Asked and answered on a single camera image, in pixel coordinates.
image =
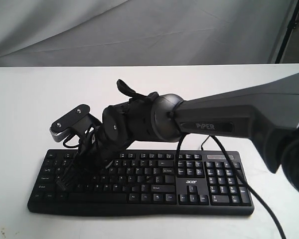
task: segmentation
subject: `black keyboard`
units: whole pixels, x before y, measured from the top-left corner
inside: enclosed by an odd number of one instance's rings
[[[76,150],[50,149],[33,187],[34,213],[73,216],[250,215],[250,192],[219,151],[126,150],[111,166],[62,192],[55,180]],[[229,151],[244,176],[238,152]]]

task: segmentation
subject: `table surface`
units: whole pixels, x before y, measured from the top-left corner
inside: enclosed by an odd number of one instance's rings
[[[26,207],[45,153],[62,148],[52,140],[53,121],[79,104],[101,118],[103,109],[127,100],[123,79],[140,93],[175,93],[186,100],[274,81],[299,72],[296,65],[177,67],[0,68],[0,238],[7,239],[278,239],[266,210],[254,199],[250,217],[149,216],[81,218],[30,213]],[[197,150],[204,135],[189,135],[182,149]],[[287,238],[299,239],[299,193],[281,169],[271,174],[247,139],[220,137],[240,152],[250,185],[279,218]],[[133,149],[176,149],[175,143],[135,142]],[[219,150],[209,140],[206,150]]]

